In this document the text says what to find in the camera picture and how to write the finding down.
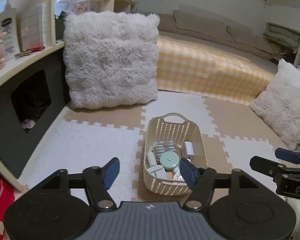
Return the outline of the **mint green round tin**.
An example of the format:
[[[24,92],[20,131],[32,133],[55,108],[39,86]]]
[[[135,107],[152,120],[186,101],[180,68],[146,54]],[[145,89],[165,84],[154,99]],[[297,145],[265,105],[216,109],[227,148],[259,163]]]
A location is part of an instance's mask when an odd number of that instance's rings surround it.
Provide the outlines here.
[[[180,158],[177,153],[173,151],[167,151],[160,156],[159,161],[164,169],[172,170],[175,166],[178,165],[178,163],[180,162]]]

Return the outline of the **white bottle with cap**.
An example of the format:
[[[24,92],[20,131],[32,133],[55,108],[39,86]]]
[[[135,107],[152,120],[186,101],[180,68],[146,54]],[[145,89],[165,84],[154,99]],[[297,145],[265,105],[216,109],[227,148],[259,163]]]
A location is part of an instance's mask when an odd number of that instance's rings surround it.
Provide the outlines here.
[[[157,163],[153,152],[147,153],[147,160],[149,163],[149,168],[147,169],[147,172],[149,174],[151,174],[155,178],[167,179],[167,175],[164,167]]]

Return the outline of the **cream plastic slotted basket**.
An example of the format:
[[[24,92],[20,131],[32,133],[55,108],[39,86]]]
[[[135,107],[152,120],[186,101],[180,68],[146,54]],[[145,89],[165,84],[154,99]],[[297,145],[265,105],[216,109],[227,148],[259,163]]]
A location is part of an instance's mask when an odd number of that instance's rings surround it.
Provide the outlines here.
[[[180,171],[180,160],[206,167],[199,127],[178,113],[152,118],[147,126],[143,154],[143,181],[147,189],[163,196],[190,192]]]

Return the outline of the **round yellow white tin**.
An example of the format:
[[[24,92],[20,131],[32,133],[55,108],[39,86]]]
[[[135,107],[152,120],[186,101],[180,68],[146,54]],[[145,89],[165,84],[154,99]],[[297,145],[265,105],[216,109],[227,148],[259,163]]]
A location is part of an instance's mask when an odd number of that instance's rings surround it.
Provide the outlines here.
[[[183,176],[181,175],[180,172],[174,174],[173,176],[173,180],[177,180],[177,181],[184,181]]]

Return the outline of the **small white box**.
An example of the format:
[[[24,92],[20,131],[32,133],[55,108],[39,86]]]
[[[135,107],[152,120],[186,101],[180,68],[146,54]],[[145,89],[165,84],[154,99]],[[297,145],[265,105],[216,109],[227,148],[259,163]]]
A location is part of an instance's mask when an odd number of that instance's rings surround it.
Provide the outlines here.
[[[192,158],[194,156],[193,143],[185,141],[181,147],[181,156],[183,158]]]

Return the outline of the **clear plastic blister pack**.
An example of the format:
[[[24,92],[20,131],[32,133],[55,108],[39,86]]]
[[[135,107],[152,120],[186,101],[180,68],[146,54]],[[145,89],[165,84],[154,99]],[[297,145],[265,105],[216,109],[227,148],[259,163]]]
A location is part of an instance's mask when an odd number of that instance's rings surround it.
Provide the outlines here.
[[[167,151],[176,151],[175,143],[172,140],[155,141],[153,144],[154,154],[163,154]]]

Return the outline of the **small white fluffy pillow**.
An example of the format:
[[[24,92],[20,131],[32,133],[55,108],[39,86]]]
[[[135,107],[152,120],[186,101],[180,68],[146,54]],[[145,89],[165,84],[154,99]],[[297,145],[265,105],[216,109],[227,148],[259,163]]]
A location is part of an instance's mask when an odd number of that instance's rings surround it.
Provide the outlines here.
[[[277,73],[250,108],[280,137],[288,149],[300,143],[300,71],[281,59]]]

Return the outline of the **yellow white checkered cushion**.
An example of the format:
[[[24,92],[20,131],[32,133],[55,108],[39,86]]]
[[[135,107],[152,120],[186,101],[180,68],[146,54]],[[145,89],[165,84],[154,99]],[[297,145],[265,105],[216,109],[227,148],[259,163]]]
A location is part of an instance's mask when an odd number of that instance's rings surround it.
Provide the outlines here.
[[[204,44],[159,36],[160,90],[250,105],[274,75],[249,59]]]

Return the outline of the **large white fluffy pillow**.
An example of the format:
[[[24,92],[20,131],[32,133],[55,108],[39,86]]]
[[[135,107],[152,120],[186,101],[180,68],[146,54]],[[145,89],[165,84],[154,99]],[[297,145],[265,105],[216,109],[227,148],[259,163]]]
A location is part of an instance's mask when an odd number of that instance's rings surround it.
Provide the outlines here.
[[[157,14],[85,12],[64,21],[72,108],[145,104],[158,98]]]

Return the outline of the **beige floor mattress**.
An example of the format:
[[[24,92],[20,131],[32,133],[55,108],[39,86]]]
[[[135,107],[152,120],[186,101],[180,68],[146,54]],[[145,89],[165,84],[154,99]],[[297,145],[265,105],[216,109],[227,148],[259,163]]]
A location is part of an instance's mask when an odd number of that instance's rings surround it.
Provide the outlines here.
[[[159,17],[158,29],[161,35],[233,53],[249,59],[272,74],[277,72],[277,66],[271,62],[273,49],[269,42],[248,30],[179,10],[175,10],[171,15],[159,14]]]

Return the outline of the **pink white woven box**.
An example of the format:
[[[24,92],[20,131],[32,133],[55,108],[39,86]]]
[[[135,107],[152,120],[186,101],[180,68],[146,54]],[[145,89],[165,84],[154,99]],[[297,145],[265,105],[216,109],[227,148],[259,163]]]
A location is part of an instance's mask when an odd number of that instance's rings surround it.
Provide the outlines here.
[[[21,51],[47,46],[45,3],[22,11],[19,20]]]

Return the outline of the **white lotion pump bottle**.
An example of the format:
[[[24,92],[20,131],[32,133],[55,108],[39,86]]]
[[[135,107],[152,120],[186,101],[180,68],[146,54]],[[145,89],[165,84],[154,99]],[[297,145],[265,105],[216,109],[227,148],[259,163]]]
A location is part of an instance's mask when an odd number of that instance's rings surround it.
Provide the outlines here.
[[[11,6],[10,0],[6,0],[4,10],[0,13],[0,25],[2,31],[6,33],[3,44],[5,59],[8,61],[20,52],[17,35],[17,9]]]

